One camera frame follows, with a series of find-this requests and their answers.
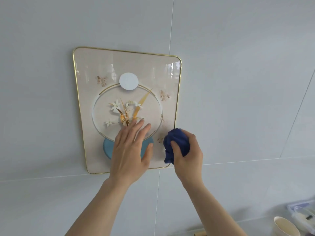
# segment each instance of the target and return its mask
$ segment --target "paper cup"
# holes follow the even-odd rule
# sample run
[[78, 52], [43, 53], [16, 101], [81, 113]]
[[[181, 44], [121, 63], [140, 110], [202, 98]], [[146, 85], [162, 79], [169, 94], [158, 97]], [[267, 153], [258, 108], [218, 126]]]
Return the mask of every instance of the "paper cup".
[[271, 236], [301, 236], [299, 230], [289, 220], [276, 216]]

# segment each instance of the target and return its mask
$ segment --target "person's arm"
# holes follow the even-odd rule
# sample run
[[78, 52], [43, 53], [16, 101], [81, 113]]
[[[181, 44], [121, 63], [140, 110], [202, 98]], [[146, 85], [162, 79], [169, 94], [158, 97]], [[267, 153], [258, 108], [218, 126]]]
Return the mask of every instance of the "person's arm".
[[195, 135], [183, 130], [190, 143], [189, 153], [183, 157], [179, 146], [172, 141], [175, 172], [186, 189], [208, 235], [246, 236], [220, 203], [204, 186], [201, 176], [203, 153]]
[[141, 159], [142, 142], [150, 130], [144, 120], [134, 120], [124, 127], [115, 138], [112, 165], [109, 178], [97, 195], [77, 218], [65, 236], [109, 236], [120, 204], [129, 186], [137, 181], [148, 169], [153, 153], [150, 143]]

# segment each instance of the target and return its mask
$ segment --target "white flower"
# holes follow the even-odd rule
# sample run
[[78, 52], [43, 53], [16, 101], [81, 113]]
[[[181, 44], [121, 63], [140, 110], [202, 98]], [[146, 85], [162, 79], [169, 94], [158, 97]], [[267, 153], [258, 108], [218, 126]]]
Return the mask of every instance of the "white flower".
[[112, 124], [112, 121], [108, 120], [105, 122], [105, 124], [107, 124], [107, 126], [109, 126], [110, 124]]
[[119, 102], [119, 100], [116, 99], [116, 103], [113, 102], [112, 105], [113, 105], [113, 107], [112, 107], [113, 112], [120, 114], [120, 112], [118, 111], [118, 110], [120, 110], [120, 106], [119, 106], [119, 105], [120, 105], [120, 102]]
[[141, 103], [137, 103], [137, 102], [134, 101], [134, 104], [135, 104], [136, 107], [141, 107], [142, 108]]

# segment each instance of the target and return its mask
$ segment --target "dark blue rag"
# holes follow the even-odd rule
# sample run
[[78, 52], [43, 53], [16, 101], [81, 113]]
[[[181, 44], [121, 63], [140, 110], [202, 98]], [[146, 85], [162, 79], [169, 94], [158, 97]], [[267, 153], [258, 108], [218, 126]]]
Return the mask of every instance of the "dark blue rag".
[[186, 156], [190, 150], [190, 144], [188, 137], [183, 133], [179, 128], [175, 128], [168, 132], [166, 137], [164, 138], [164, 147], [165, 147], [165, 163], [174, 164], [174, 153], [173, 148], [171, 146], [171, 141], [175, 141], [181, 151], [183, 156]]

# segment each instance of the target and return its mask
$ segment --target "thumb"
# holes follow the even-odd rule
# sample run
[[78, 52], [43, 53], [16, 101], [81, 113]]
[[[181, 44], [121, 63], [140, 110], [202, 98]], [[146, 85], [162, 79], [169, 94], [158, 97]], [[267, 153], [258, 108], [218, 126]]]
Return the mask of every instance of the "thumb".
[[144, 156], [141, 160], [141, 162], [145, 165], [145, 167], [149, 167], [149, 164], [150, 164], [150, 161], [151, 161], [151, 158], [152, 158], [152, 155], [153, 155], [153, 143], [150, 143], [144, 153]]
[[181, 154], [181, 150], [179, 148], [179, 145], [175, 141], [171, 141], [171, 146], [173, 148], [175, 159], [183, 157], [183, 155]]

